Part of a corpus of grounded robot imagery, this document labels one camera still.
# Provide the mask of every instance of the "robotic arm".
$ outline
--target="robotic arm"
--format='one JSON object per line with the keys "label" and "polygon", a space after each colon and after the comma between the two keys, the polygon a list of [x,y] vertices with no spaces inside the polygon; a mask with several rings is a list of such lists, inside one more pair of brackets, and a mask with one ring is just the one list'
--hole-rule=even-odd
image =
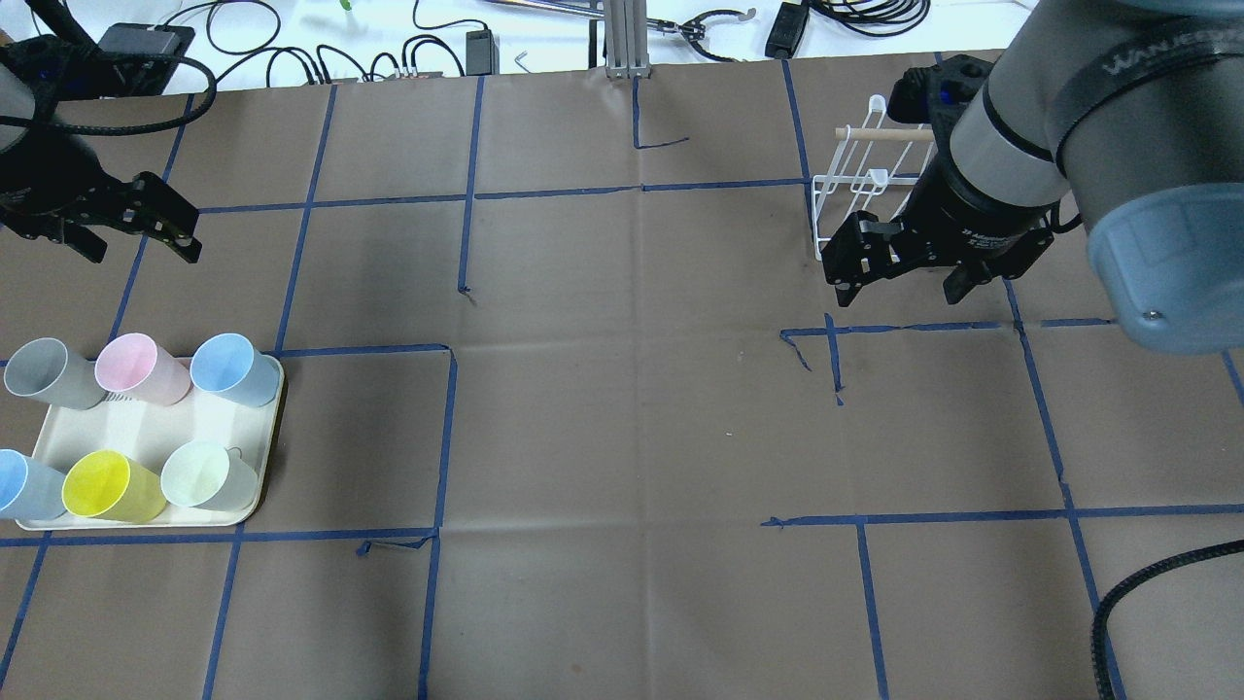
{"label": "robotic arm", "polygon": [[[72,20],[67,22],[82,32]],[[71,127],[56,119],[60,96],[75,85],[109,83],[119,75],[117,66],[127,61],[169,60],[208,76],[208,93],[189,114],[139,127]],[[63,244],[93,262],[103,260],[107,242],[87,225],[146,235],[185,261],[198,261],[203,247],[194,237],[199,210],[154,173],[139,173],[131,182],[109,175],[76,133],[122,136],[173,128],[204,113],[214,97],[214,76],[185,57],[106,53],[90,37],[73,42],[40,36],[0,48],[0,223],[22,237]]]}
{"label": "robotic arm", "polygon": [[1133,339],[1244,344],[1242,114],[1244,0],[1044,0],[996,66],[957,56],[896,85],[889,116],[931,123],[938,154],[893,221],[843,221],[826,281],[846,306],[878,279],[953,266],[955,303],[1023,275],[1070,190]]}

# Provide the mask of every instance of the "tongs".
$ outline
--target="tongs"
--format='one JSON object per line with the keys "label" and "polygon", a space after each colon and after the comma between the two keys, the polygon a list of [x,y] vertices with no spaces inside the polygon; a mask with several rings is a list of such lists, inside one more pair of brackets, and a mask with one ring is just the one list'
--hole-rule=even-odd
{"label": "tongs", "polygon": [[[532,10],[549,10],[551,12],[561,12],[564,15],[575,15],[576,17],[587,17],[592,20],[603,20],[605,10],[595,10],[592,7],[581,7],[578,5],[570,5],[566,2],[557,2],[555,0],[484,0],[485,2],[491,2],[494,5],[513,5],[515,7],[530,7]],[[704,25],[704,20],[710,17],[734,17],[740,22],[745,22],[756,16],[756,9],[751,7],[746,12],[740,12],[739,10],[709,10],[707,12],[700,12],[694,17],[687,20],[685,22],[672,22],[669,20],[657,20],[647,17],[648,29],[659,34],[678,34],[682,35],[687,44],[705,58],[712,61],[722,62],[735,62],[738,58],[730,58],[726,56],[719,56],[713,53],[708,48],[704,48],[702,42],[704,41],[708,27]]]}

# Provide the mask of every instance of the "metal post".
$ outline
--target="metal post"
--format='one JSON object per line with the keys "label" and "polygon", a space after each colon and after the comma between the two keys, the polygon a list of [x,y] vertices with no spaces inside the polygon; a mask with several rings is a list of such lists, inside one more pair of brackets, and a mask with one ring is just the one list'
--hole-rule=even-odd
{"label": "metal post", "polygon": [[605,0],[605,36],[610,42],[610,77],[648,77],[647,0]]}

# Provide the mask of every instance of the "gray cup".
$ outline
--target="gray cup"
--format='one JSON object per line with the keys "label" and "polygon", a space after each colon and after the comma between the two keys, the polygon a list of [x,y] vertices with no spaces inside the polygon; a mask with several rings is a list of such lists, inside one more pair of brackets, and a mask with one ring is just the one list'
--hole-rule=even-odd
{"label": "gray cup", "polygon": [[19,347],[4,369],[4,387],[14,397],[78,412],[93,408],[107,394],[95,382],[91,364],[55,337]]}

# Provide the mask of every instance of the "yellow cup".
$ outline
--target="yellow cup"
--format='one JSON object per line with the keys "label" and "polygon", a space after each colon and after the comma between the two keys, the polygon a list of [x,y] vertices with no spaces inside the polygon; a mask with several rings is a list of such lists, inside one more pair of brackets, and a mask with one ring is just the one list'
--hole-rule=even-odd
{"label": "yellow cup", "polygon": [[129,523],[144,523],[168,505],[157,475],[112,450],[78,460],[65,476],[61,500],[75,516]]}

